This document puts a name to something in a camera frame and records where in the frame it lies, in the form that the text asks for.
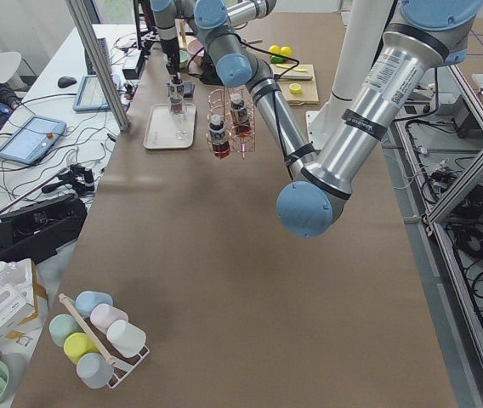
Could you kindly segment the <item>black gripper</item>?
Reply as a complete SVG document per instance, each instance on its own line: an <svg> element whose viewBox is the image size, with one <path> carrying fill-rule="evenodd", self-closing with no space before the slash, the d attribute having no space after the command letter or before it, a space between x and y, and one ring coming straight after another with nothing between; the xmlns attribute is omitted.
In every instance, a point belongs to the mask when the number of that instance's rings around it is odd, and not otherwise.
<svg viewBox="0 0 483 408"><path fill-rule="evenodd" d="M167 71L172 83L181 83L180 75L180 48L177 37L173 39L160 40L162 51L167 57Z"/></svg>

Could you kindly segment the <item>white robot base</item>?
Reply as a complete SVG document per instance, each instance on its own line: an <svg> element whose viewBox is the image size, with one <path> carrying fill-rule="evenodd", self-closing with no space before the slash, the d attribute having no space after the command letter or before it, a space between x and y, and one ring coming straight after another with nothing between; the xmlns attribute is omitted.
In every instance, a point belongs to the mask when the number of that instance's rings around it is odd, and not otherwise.
<svg viewBox="0 0 483 408"><path fill-rule="evenodd" d="M384 28L392 18L395 1L353 1L329 100L319 111L306 112L310 142L322 150L339 129L341 116L351 107L373 62L380 54Z"/></svg>

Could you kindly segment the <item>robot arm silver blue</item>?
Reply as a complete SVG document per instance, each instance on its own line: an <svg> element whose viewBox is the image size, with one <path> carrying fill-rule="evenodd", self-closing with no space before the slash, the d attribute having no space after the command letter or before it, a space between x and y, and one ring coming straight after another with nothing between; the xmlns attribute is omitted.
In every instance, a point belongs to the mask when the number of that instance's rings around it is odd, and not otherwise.
<svg viewBox="0 0 483 408"><path fill-rule="evenodd" d="M340 216L352 181L426 71L461 62L479 1L355 1L349 12L334 87L323 106L323 146L316 150L292 113L267 63L249 53L237 21L268 15L271 1L249 1L231 13L221 1L198 1L194 22L227 85L248 88L276 136L293 181L278 196L283 227L302 237L325 232Z"/></svg>
<svg viewBox="0 0 483 408"><path fill-rule="evenodd" d="M272 81L268 63L250 54L242 45L236 27L268 16L275 1L241 1L227 7L216 0L152 1L162 51L167 56L167 70L179 73L179 40L175 21L185 20L211 57L221 82L228 88L252 88L262 81Z"/></svg>

